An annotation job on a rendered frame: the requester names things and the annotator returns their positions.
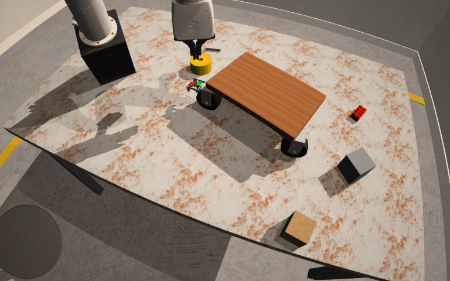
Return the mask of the red toy building brick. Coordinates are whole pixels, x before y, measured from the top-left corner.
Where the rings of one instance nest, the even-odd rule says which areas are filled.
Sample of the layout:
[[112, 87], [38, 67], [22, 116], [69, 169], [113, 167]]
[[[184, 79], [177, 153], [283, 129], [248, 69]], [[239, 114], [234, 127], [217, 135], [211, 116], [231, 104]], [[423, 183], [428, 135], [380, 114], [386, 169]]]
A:
[[366, 112], [366, 109], [359, 105], [355, 111], [351, 114], [351, 118], [356, 122], [362, 117], [362, 115]]

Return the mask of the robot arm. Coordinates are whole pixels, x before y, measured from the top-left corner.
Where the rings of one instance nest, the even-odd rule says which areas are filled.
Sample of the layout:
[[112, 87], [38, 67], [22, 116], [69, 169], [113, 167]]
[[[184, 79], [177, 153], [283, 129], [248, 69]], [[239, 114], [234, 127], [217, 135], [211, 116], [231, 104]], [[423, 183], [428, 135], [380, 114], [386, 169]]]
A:
[[103, 0], [64, 1], [74, 15], [72, 18], [76, 22], [72, 21], [72, 25], [79, 28], [79, 36], [84, 44], [99, 47], [113, 40], [117, 24], [108, 16]]

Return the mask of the yellow cylinder with center hole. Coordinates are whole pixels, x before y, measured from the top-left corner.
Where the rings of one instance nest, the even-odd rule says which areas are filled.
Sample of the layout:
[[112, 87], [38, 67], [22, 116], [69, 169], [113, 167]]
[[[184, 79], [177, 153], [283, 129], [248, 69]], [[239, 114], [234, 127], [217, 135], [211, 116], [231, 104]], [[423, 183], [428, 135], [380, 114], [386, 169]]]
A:
[[192, 56], [190, 58], [190, 68], [195, 75], [206, 75], [212, 70], [212, 58], [206, 53], [202, 53], [202, 55], [199, 56], [199, 60], [193, 60]]

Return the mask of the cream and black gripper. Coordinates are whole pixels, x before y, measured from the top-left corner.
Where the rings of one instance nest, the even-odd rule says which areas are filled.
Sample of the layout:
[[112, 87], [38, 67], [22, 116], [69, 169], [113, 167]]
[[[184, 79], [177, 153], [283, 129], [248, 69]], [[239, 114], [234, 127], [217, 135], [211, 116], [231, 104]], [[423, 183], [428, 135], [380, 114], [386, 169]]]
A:
[[[199, 60], [202, 44], [215, 38], [212, 0], [192, 3], [172, 0], [172, 27], [174, 40], [188, 45], [190, 56]], [[196, 49], [193, 40], [197, 40]]]

